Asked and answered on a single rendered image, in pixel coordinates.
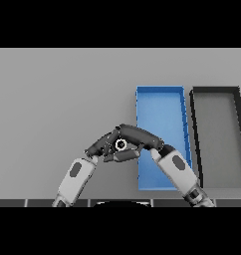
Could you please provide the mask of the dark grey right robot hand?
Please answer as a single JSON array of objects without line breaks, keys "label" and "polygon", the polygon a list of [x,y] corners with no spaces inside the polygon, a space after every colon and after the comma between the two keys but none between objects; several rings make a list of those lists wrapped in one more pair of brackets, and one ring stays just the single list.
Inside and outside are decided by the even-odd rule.
[{"label": "dark grey right robot hand", "polygon": [[121,124],[115,129],[120,131],[120,138],[127,143],[125,150],[117,150],[119,162],[128,161],[140,157],[143,149],[156,149],[161,151],[164,147],[164,141],[153,133],[140,127]]}]

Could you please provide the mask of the blue rectangular bin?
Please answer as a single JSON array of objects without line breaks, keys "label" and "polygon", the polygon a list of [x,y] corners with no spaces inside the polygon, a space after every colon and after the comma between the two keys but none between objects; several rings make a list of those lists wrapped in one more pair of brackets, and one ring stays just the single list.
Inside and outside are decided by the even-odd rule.
[{"label": "blue rectangular bin", "polygon": [[[136,126],[161,137],[192,166],[184,87],[137,86],[135,95]],[[149,151],[141,152],[137,164],[139,190],[175,190]]]}]

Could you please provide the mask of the dark grey rectangular bin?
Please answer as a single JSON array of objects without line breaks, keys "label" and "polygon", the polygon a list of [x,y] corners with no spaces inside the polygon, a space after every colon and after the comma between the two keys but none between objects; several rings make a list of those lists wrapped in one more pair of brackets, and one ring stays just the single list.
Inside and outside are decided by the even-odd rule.
[{"label": "dark grey rectangular bin", "polygon": [[193,87],[189,95],[200,185],[241,188],[240,88]]}]

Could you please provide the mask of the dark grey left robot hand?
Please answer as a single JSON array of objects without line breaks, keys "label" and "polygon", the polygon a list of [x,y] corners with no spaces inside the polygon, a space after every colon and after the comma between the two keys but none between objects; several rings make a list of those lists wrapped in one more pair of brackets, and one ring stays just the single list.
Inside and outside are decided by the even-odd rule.
[{"label": "dark grey left robot hand", "polygon": [[97,164],[99,158],[103,156],[104,162],[116,161],[119,162],[118,156],[120,155],[116,149],[116,141],[121,137],[121,132],[117,129],[103,135],[89,148],[85,150],[86,156]]}]

